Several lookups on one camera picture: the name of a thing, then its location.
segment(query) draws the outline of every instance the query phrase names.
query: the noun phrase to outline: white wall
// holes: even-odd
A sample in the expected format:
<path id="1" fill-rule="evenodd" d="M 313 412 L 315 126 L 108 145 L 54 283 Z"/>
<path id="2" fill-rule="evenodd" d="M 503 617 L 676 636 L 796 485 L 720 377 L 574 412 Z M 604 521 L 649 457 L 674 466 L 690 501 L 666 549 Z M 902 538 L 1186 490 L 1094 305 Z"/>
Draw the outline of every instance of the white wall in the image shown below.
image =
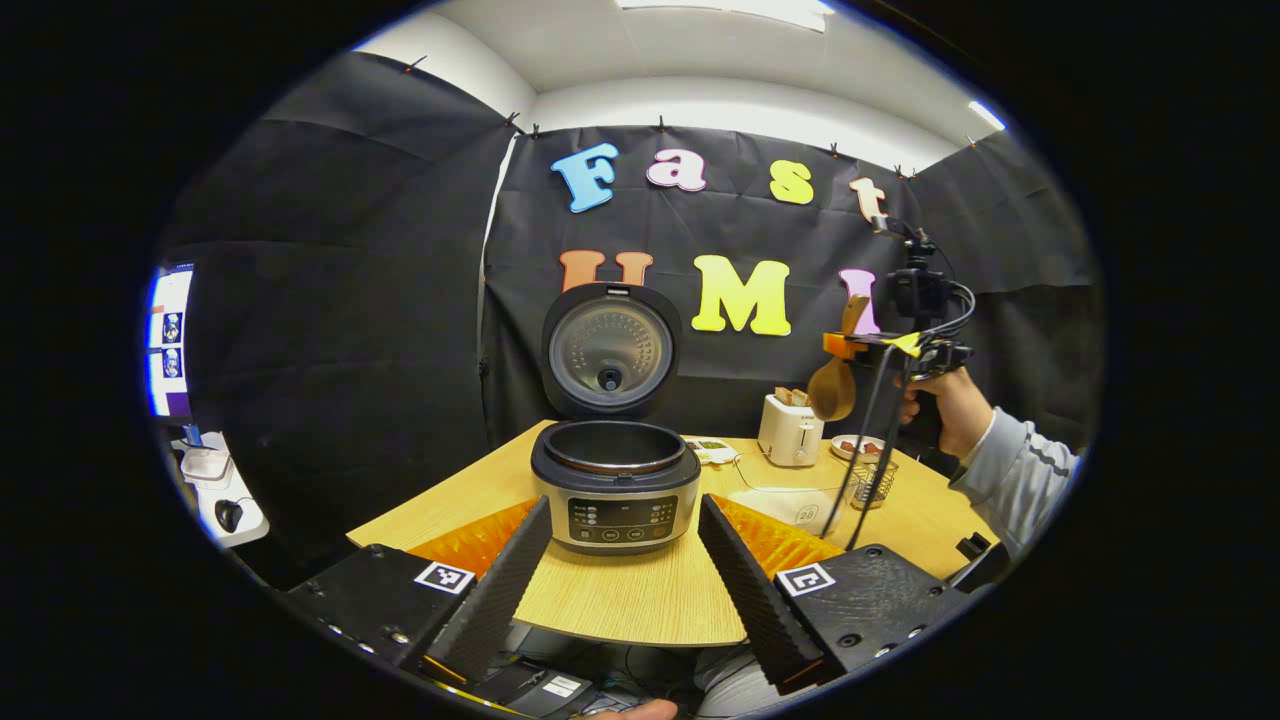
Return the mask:
<path id="1" fill-rule="evenodd" d="M 516 124 L 531 128 L 529 114 L 538 95 L 534 88 L 488 45 L 461 26 L 436 15 L 417 13 L 353 47 L 406 65 L 422 55 L 417 67 L 467 91 L 503 115 L 520 113 Z"/>
<path id="2" fill-rule="evenodd" d="M 579 85 L 538 95 L 522 127 L 669 126 L 735 129 L 831 147 L 910 174 L 955 152 L 955 143 L 856 102 L 767 82 L 649 77 Z"/>

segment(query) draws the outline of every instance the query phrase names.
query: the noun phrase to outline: toaster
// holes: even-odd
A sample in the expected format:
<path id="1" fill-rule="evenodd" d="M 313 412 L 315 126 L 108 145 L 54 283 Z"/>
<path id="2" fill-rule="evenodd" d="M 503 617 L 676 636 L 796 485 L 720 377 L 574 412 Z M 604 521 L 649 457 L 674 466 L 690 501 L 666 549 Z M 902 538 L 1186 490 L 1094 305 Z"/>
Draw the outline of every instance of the toaster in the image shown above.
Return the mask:
<path id="1" fill-rule="evenodd" d="M 813 407 L 783 405 L 776 396 L 765 396 L 760 415 L 760 450 L 774 465 L 813 465 L 818 461 L 823 425 L 813 414 Z"/>

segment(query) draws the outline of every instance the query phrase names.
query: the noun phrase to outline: wooden spoon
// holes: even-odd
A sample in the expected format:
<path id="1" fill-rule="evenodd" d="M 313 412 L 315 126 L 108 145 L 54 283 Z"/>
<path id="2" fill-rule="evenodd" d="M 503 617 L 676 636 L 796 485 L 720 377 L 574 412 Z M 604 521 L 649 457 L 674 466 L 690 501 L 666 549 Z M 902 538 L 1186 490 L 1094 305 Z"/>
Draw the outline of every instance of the wooden spoon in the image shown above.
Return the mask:
<path id="1" fill-rule="evenodd" d="M 858 329 L 858 319 L 863 316 L 870 299 L 854 295 L 845 305 L 840 322 L 840 332 L 850 336 Z M 809 378 L 809 405 L 820 420 L 842 420 L 854 410 L 858 391 L 854 387 L 854 370 L 842 357 L 832 356 L 829 361 Z"/>

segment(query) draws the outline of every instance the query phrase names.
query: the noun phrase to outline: control panel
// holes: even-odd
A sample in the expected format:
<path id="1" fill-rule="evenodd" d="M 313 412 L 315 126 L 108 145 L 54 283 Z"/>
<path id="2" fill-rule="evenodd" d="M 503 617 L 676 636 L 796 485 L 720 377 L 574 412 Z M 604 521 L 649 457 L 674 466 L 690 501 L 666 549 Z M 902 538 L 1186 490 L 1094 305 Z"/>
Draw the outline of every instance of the control panel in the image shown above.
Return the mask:
<path id="1" fill-rule="evenodd" d="M 568 532 L 577 542 L 628 543 L 671 537 L 678 497 L 568 501 Z"/>

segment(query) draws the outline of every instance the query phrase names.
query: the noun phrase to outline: computer mouse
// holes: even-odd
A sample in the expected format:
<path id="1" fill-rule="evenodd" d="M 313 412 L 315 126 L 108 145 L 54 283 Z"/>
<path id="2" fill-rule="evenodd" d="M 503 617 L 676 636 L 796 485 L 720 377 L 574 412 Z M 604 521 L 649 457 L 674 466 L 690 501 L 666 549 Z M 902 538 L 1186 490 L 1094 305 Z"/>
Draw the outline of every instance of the computer mouse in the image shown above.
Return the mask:
<path id="1" fill-rule="evenodd" d="M 239 519 L 243 516 L 244 509 L 238 502 L 219 500 L 214 503 L 214 518 L 218 519 L 218 524 L 228 533 L 236 532 L 236 525 L 239 524 Z"/>

